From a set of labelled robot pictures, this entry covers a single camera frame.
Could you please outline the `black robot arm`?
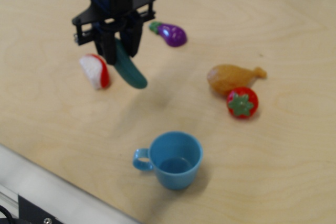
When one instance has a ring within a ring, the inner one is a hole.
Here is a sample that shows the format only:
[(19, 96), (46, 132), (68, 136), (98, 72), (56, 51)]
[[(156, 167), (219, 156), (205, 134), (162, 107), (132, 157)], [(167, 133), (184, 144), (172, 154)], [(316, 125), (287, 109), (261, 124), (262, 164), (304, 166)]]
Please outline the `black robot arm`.
[(116, 34), (126, 53), (137, 54), (145, 22), (155, 18), (155, 0), (90, 0), (90, 6), (74, 17), (75, 41), (83, 45), (93, 41), (107, 64), (117, 62)]

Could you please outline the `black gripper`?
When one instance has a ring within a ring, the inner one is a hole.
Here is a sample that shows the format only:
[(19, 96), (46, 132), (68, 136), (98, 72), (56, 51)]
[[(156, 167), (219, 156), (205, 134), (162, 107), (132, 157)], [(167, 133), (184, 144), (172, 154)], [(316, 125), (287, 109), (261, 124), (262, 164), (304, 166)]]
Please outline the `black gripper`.
[[(76, 27), (75, 42), (83, 45), (94, 40), (97, 53), (105, 59), (107, 64), (115, 65), (114, 33), (120, 32), (124, 49), (129, 56), (134, 57), (138, 53), (143, 23), (155, 18), (154, 1), (156, 0), (133, 0), (130, 10), (114, 16), (103, 11), (97, 4), (91, 3), (86, 10), (72, 19), (72, 24)], [(98, 33), (95, 36), (93, 28), (83, 30), (84, 25), (94, 24), (102, 25), (103, 29), (109, 32)]]

